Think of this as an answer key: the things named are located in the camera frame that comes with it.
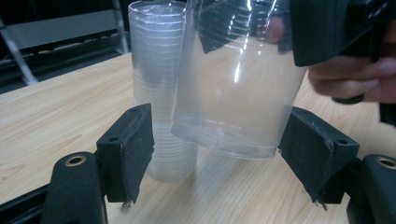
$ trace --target wood grain surface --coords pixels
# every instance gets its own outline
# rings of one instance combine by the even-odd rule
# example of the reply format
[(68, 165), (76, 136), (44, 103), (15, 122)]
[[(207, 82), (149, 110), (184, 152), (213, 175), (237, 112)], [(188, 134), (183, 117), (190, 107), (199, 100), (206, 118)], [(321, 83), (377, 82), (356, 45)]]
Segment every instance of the wood grain surface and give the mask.
[[(99, 137), (134, 99), (131, 55), (0, 95), (0, 203), (50, 181), (53, 164), (96, 150)], [(359, 156), (396, 157), (394, 128), (377, 105), (337, 105), (305, 80), (295, 105), (361, 144)], [(175, 182), (145, 175), (137, 203), (108, 203), (110, 223), (347, 223), (346, 206), (311, 202), (281, 156), (250, 161), (200, 148), (196, 170)]]

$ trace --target light wood tabletop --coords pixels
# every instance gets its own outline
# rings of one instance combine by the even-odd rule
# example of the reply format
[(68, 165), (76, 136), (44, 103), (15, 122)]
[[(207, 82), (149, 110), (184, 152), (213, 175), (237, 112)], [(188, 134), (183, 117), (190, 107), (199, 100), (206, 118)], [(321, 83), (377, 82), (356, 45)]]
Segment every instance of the light wood tabletop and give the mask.
[[(131, 54), (0, 95), (0, 203), (50, 182), (53, 164), (96, 150), (133, 103)], [(361, 144), (359, 157), (396, 157), (396, 130), (377, 105), (338, 105), (305, 80), (295, 105)], [(108, 203), (109, 223), (347, 223), (348, 196), (325, 211), (311, 202), (279, 153), (251, 161), (200, 148), (194, 173), (161, 182), (145, 175), (136, 204)]]

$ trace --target clear plastic cup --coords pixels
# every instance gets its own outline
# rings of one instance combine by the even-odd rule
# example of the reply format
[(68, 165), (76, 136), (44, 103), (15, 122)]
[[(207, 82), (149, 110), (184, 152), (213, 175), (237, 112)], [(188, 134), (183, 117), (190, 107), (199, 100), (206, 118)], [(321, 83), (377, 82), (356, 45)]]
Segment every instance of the clear plastic cup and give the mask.
[(306, 71), (294, 65), (289, 9), (278, 2), (189, 0), (175, 136), (240, 158), (275, 155)]

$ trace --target human hand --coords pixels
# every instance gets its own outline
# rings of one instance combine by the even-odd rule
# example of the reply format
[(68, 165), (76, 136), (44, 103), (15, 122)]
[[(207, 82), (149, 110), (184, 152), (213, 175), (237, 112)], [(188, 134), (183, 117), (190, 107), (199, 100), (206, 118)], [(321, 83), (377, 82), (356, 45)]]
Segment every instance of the human hand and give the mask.
[(308, 78), (319, 94), (347, 99), (364, 94), (364, 101), (396, 103), (396, 21), (385, 33), (381, 58), (337, 56), (308, 68)]

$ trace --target cup bottom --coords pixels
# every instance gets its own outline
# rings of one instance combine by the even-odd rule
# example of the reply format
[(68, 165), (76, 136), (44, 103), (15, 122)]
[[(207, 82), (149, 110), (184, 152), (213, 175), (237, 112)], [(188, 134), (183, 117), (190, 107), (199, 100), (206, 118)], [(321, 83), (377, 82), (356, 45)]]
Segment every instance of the cup bottom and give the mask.
[(265, 160), (273, 158), (278, 143), (263, 136), (266, 146), (249, 142), (232, 133), (220, 131), (218, 128), (204, 126), (185, 126), (173, 123), (171, 133), (186, 142), (193, 142), (202, 147), (215, 149), (217, 152), (242, 159)]

